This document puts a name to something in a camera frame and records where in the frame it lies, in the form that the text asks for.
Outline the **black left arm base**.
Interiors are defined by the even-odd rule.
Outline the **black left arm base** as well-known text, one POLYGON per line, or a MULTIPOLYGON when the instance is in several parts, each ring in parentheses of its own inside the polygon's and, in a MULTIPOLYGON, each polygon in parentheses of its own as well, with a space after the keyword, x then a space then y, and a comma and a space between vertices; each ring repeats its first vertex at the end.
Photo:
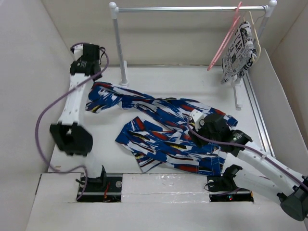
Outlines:
POLYGON ((77 202, 81 203, 119 203, 122 196, 123 174, 107 173, 102 168, 101 176, 76 179, 79 184, 77 202))

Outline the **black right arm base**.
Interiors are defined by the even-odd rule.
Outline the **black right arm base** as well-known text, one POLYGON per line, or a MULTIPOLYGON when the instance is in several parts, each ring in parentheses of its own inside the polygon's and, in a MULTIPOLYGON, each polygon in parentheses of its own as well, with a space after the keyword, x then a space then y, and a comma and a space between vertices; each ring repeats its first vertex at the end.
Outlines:
POLYGON ((254 202, 251 191, 239 188, 234 182, 236 174, 243 168, 231 165, 220 176, 210 176, 204 189, 209 192, 210 202, 254 202))

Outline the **blue white red patterned trousers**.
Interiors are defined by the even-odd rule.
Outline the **blue white red patterned trousers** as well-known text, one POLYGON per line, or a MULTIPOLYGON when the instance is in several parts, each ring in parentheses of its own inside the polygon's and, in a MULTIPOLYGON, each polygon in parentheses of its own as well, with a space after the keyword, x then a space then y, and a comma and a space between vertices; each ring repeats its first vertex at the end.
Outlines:
POLYGON ((238 124, 233 116, 193 99, 155 98, 108 82, 95 82, 88 94, 86 111, 99 113, 115 105, 124 110, 137 109, 157 122, 137 116, 122 127, 115 139, 134 155, 143 173, 164 164, 206 176, 221 174, 226 158, 215 152, 218 146, 198 147, 188 134, 186 122, 194 109, 205 115, 222 116, 230 128, 238 124))

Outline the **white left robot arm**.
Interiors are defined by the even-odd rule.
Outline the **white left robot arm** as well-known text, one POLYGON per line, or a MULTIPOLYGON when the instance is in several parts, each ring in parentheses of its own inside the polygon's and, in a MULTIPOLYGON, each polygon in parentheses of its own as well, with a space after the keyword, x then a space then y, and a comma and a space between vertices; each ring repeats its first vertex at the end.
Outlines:
POLYGON ((58 122, 50 125, 51 135, 58 147, 78 165, 87 169, 88 182, 97 190, 107 186, 106 172, 91 153, 93 137, 84 128, 84 112, 88 94, 95 78, 100 78, 100 52, 102 47, 90 43, 78 44, 71 51, 75 60, 70 66, 71 93, 66 97, 63 112, 58 122))

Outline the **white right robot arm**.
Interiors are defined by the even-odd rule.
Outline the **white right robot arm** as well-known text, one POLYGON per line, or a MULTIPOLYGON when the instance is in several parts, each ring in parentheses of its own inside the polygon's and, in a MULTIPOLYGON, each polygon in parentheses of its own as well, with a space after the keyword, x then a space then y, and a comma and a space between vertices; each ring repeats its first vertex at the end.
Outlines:
POLYGON ((189 135, 199 146, 216 144, 258 172, 254 175, 232 165, 223 173, 225 188, 254 191, 277 203, 291 218, 304 221, 308 217, 308 178, 260 150, 252 138, 238 129, 231 129, 220 114, 204 114, 193 110, 187 120, 189 135))

